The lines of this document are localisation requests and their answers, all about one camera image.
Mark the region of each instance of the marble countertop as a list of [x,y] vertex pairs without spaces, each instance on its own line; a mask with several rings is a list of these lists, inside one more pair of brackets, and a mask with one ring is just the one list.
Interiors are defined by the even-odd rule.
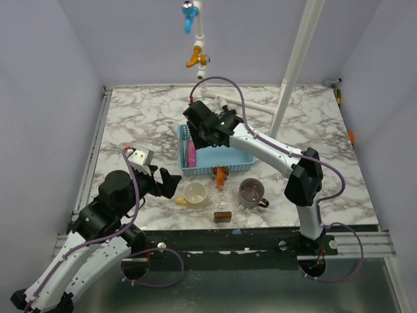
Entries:
[[[210,87],[225,95],[236,96],[232,87]],[[171,174],[181,174],[177,156],[177,127],[186,122],[182,112],[187,107],[190,87],[161,85],[137,89],[115,89],[107,116],[96,171],[91,189],[91,199],[107,173],[127,170],[121,156],[126,146],[144,146],[155,152],[153,164],[165,167]],[[278,86],[243,87],[245,99],[268,106],[276,105],[280,94]],[[202,99],[210,109],[219,110],[212,99]],[[230,104],[242,113],[240,106]],[[272,116],[247,109],[252,127],[268,134]],[[364,179],[349,141],[340,110],[331,89],[320,85],[296,87],[285,113],[277,140],[293,147],[318,150],[321,160],[335,166],[347,182],[346,191],[337,199],[324,201],[321,214],[324,223],[377,224]],[[336,193],[341,186],[339,178],[324,168],[324,196]],[[240,182],[253,177],[265,186],[268,208],[247,209],[238,204]],[[208,190],[209,202],[201,209],[175,205],[190,181],[202,182]],[[232,173],[223,192],[215,189],[209,176],[184,177],[173,199],[147,196],[136,225],[144,230],[178,230],[201,228],[252,228],[273,226],[298,226],[295,206],[283,191],[287,180],[275,169],[259,160],[250,171]],[[213,221],[215,211],[232,211],[230,223]]]

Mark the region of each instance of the blue faucet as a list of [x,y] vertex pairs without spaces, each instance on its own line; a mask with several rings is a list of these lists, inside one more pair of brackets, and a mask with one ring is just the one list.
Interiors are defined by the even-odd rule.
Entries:
[[198,8],[194,7],[193,1],[185,1],[181,5],[182,13],[185,15],[185,33],[191,33],[191,24],[198,15]]

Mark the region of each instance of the orange faucet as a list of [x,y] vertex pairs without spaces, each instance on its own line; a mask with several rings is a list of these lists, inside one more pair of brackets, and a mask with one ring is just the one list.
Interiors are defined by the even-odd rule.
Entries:
[[191,60],[190,62],[186,63],[187,68],[193,67],[197,63],[200,63],[201,65],[207,65],[207,63],[210,62],[210,58],[207,55],[202,54],[199,56],[200,53],[201,53],[201,47],[194,46],[194,52],[193,52],[193,55],[191,56]]

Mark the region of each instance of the gray wall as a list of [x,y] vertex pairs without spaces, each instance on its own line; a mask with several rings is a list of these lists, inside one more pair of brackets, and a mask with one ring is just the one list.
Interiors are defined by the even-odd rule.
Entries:
[[56,0],[0,1],[0,311],[48,266],[102,90]]
[[[337,78],[381,0],[328,0],[299,77]],[[104,85],[194,82],[181,0],[59,0]],[[210,75],[280,83],[305,0],[203,0]]]
[[343,69],[342,113],[417,311],[417,2],[384,0]]

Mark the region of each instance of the mug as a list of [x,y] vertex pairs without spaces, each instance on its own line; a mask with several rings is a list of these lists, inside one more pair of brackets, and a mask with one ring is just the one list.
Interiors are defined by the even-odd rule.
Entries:
[[260,181],[254,178],[247,178],[239,186],[239,202],[245,207],[256,206],[268,207],[268,200],[262,198],[265,188]]
[[202,183],[189,183],[184,188],[184,196],[175,200],[175,204],[192,208],[204,206],[207,202],[207,190]]

